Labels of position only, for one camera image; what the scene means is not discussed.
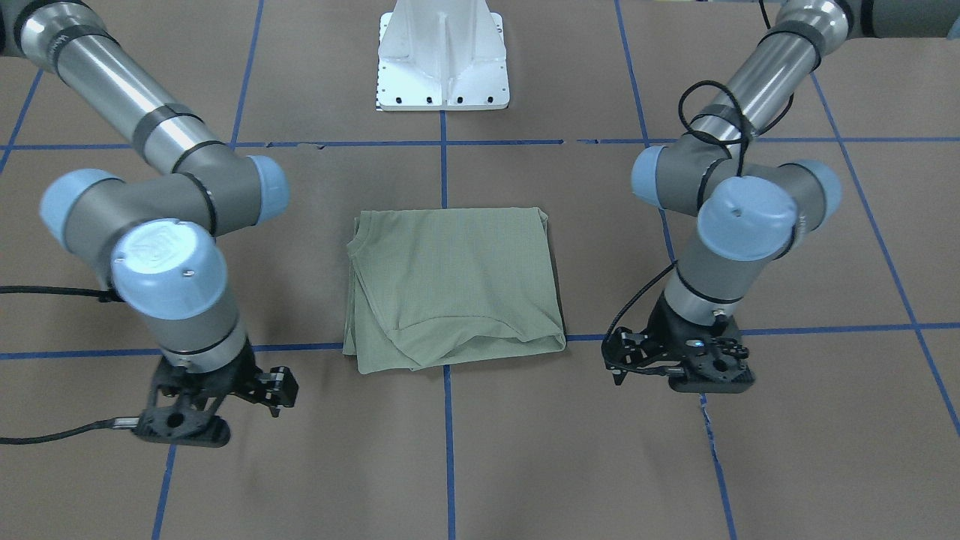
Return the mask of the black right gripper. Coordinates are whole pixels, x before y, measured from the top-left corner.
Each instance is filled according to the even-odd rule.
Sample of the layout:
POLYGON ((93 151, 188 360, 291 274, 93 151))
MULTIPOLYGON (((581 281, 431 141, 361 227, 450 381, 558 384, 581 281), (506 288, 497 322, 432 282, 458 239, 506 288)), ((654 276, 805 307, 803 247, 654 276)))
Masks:
POLYGON ((222 448, 231 431, 217 411, 227 396, 250 390, 253 402, 278 418, 297 404, 299 384, 286 366, 260 373, 252 349, 241 349, 225 366, 206 373, 191 373, 160 358, 133 434, 150 443, 222 448))

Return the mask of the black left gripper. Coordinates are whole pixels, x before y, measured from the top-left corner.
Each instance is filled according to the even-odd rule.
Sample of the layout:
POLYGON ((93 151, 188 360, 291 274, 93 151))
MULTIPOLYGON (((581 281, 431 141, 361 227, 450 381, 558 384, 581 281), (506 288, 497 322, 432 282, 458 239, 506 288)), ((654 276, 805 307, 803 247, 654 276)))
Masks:
POLYGON ((615 386, 627 373, 639 374, 657 362, 675 362, 682 370, 668 377, 678 392, 738 394, 755 383, 749 349, 733 317, 721 316, 719 325, 693 324, 676 314, 663 294, 644 331, 615 328, 602 341, 602 356, 615 386))

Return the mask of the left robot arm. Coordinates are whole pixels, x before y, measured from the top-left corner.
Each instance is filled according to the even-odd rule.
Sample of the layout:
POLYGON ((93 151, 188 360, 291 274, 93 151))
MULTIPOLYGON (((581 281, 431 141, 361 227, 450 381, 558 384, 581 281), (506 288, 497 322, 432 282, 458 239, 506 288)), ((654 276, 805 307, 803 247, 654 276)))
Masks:
POLYGON ((816 160, 751 163, 758 138, 788 112, 801 82, 848 41, 958 37, 956 1, 784 1, 729 82, 682 93, 675 143, 644 149, 635 197, 696 220, 641 331, 610 324, 604 368, 665 377, 683 393, 738 394, 755 382, 735 311, 761 272, 821 228, 842 202, 837 175, 816 160))

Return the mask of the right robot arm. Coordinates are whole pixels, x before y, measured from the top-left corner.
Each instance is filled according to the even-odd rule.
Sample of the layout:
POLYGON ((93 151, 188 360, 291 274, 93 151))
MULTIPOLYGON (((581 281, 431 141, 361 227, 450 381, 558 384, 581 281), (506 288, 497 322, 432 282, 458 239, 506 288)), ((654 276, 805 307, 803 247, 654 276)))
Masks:
POLYGON ((231 434, 218 414, 226 397, 262 404, 273 416, 294 406, 299 387, 290 369, 255 363, 216 244, 287 209, 281 167, 270 157, 238 156, 83 1, 4 1, 2 55, 56 75, 158 174, 129 182, 79 169, 53 181, 39 205, 55 240, 140 315, 161 352, 144 410, 109 426, 147 442, 220 448, 231 434))

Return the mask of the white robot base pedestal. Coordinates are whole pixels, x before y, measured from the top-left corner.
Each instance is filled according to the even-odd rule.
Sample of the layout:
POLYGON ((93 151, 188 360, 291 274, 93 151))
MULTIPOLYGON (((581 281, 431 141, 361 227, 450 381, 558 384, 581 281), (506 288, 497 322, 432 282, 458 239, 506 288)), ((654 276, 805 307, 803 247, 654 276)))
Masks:
POLYGON ((511 100, 503 19, 486 1, 398 1, 378 24, 375 107, 483 112, 511 100))

